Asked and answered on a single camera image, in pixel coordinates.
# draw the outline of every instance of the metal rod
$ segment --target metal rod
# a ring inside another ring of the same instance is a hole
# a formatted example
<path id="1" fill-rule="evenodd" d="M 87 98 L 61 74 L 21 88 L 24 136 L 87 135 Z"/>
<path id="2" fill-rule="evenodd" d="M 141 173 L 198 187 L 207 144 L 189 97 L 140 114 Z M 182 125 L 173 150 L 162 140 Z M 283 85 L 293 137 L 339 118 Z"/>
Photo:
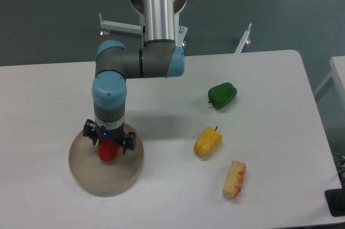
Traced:
<path id="1" fill-rule="evenodd" d="M 173 0 L 144 0 L 146 41 L 175 40 Z"/>

